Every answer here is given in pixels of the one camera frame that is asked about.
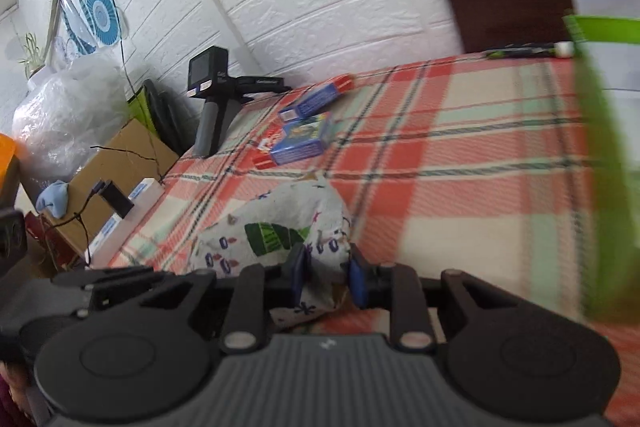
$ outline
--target gray ribbed surface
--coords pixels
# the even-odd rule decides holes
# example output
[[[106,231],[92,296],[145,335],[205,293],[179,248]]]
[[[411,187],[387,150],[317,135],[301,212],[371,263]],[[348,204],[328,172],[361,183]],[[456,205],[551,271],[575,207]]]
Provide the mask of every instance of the gray ribbed surface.
[[[56,419],[50,427],[82,425]],[[277,335],[229,357],[191,402],[137,423],[162,427],[506,427],[458,397],[429,357],[391,350],[379,335]],[[604,427],[591,417],[566,427]]]

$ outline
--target screw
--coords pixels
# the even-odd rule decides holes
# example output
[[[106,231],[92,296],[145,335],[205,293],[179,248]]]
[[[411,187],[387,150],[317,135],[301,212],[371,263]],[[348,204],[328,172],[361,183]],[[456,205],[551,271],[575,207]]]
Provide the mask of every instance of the screw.
[[[400,344],[406,349],[426,349],[432,342],[431,335],[422,331],[407,331],[400,337]]]
[[[248,331],[233,331],[225,337],[225,346],[229,349],[249,349],[258,339]]]

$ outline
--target toothpaste box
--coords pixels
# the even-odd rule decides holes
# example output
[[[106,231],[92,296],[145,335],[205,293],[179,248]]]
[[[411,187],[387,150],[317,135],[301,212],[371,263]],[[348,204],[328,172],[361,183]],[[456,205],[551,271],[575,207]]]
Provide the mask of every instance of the toothpaste box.
[[[331,141],[331,123],[331,113],[324,112],[305,120],[271,124],[252,158],[255,168],[268,169],[321,155]]]
[[[302,120],[317,114],[325,105],[350,89],[353,89],[353,75],[341,74],[318,84],[300,100],[278,111],[283,122]]]

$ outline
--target gray handle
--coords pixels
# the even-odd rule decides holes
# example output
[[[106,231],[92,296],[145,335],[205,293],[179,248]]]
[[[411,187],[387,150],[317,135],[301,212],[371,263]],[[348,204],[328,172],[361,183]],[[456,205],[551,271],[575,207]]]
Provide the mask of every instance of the gray handle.
[[[193,144],[194,156],[209,156],[211,141],[216,126],[218,105],[215,102],[205,102],[200,115],[200,124],[196,132],[196,142]]]

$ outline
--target red plaid tablecloth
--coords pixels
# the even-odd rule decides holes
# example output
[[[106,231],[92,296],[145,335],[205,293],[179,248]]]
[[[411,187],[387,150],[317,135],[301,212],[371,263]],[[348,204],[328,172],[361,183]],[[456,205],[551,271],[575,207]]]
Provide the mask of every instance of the red plaid tablecloth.
[[[591,248],[590,169],[568,60],[475,55],[364,73],[331,107],[323,156],[258,171],[257,138],[305,91],[248,104],[219,153],[181,158],[166,192],[112,266],[181,272],[198,232],[283,180],[316,170],[353,214],[374,263],[424,277],[474,273],[573,318]],[[386,330],[383,312],[337,312],[315,330]],[[620,353],[623,378],[608,416],[640,426],[640,331],[596,327]]]

